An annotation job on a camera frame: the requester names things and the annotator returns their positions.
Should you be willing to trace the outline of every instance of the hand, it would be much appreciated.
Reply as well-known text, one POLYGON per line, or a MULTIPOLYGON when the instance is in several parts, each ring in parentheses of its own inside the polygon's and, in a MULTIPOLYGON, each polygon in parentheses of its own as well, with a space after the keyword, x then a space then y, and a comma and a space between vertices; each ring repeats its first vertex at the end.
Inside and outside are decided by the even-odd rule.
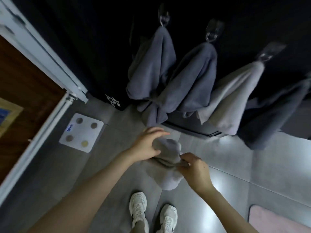
POLYGON ((189 186, 200 197, 213 192, 215 187, 211 181, 208 165, 192 153, 185 153, 180 157, 189 163, 189 167, 178 167, 178 171, 184 176, 189 186))
POLYGON ((160 154, 160 150, 155 150, 152 147, 152 142, 158 137, 169 134, 169 132, 165 132, 161 127, 146 128, 128 149, 134 158, 134 162, 149 159, 160 154))

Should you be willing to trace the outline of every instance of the wooden door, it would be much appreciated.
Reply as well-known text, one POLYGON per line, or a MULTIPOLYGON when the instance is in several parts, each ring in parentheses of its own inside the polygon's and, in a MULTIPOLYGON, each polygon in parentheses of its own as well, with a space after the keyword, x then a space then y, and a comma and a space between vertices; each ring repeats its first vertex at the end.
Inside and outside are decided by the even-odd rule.
POLYGON ((0 36, 0 184, 64 94, 0 36))

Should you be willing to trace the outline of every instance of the gray tile floor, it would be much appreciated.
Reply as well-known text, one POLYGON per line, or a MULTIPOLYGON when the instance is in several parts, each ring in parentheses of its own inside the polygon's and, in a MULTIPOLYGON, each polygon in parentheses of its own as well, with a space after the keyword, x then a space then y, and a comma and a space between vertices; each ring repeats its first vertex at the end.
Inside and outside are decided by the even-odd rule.
MULTIPOLYGON (((95 98, 87 104, 76 101, 1 206, 0 232, 28 229, 68 192, 129 147, 143 128, 133 106, 120 112, 95 98), (76 112, 107 124, 88 154, 58 143, 76 112)), ((249 207, 257 204, 311 227, 311 141, 277 133, 264 151, 254 152, 236 136, 203 140, 164 128, 171 132, 170 138, 181 143, 183 152, 193 152, 209 164, 213 184, 245 219, 249 207)), ((166 203, 178 210, 175 232, 225 232, 185 180, 175 190, 162 191, 138 163, 115 185, 89 232, 129 232, 128 202, 138 190, 147 196, 150 232, 159 227, 158 215, 166 203)))

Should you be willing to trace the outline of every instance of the forearm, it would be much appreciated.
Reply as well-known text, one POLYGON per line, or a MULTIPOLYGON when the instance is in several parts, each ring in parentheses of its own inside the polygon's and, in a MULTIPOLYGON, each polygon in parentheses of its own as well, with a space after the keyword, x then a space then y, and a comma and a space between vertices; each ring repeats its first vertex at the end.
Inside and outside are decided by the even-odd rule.
POLYGON ((201 198, 215 212, 228 233, 257 232, 215 188, 201 195, 201 198))
POLYGON ((128 153, 128 151, 120 153, 106 168, 67 195, 42 217, 29 233, 86 232, 111 189, 134 163, 128 153))

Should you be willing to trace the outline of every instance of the pants leg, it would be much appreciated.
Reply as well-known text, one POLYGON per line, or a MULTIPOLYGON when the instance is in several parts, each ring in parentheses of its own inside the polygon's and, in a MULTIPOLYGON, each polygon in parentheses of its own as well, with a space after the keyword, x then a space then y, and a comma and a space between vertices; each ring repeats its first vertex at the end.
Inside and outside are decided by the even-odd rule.
POLYGON ((138 221, 130 233, 145 233, 145 223, 138 221))

